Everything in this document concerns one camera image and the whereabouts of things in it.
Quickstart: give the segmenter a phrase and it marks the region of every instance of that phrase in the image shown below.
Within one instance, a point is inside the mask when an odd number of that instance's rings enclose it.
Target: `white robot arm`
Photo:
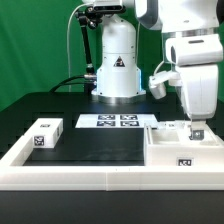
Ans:
[[[214,116],[218,92],[217,62],[223,48],[217,34],[218,0],[135,1],[136,16],[148,29],[162,29],[163,60],[170,72],[150,77],[155,98],[166,95],[163,82],[175,86],[184,111],[193,121]]]
[[[94,99],[105,103],[133,103],[145,98],[141,71],[136,65],[136,31],[117,13],[134,7],[134,0],[83,0],[102,17],[102,65],[97,71]]]

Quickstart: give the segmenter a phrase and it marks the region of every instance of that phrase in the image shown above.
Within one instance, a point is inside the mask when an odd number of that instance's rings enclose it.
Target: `white cube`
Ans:
[[[54,148],[63,132],[63,119],[39,118],[25,133],[32,136],[33,148]]]

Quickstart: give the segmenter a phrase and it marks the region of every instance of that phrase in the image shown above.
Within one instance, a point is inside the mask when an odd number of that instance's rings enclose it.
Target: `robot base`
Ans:
[[[132,97],[107,97],[98,95],[96,91],[93,90],[92,99],[94,101],[108,104],[128,104],[128,103],[142,102],[146,99],[146,91],[143,90],[138,95]]]

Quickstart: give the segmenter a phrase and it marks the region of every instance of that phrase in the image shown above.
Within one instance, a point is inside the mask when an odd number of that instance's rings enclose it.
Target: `robot warning label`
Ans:
[[[98,121],[97,126],[98,127],[115,127],[116,123],[115,121]]]
[[[125,67],[125,64],[121,58],[121,56],[117,59],[117,61],[114,64],[114,67]]]
[[[44,146],[44,144],[45,144],[44,136],[34,136],[35,146]]]

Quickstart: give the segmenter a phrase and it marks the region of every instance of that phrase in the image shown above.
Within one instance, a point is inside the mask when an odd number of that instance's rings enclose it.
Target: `black cable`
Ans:
[[[64,83],[64,84],[58,85],[57,86],[57,89],[60,88],[61,86],[85,85],[85,84],[94,84],[94,83],[93,82],[71,82],[71,83]]]
[[[84,78],[83,75],[80,75],[80,76],[72,76],[68,79],[65,79],[64,81],[60,82],[58,85],[54,86],[49,92],[53,93],[55,92],[59,87],[61,87],[62,85],[66,84],[67,82],[70,82],[72,80],[75,80],[75,79],[82,79]]]

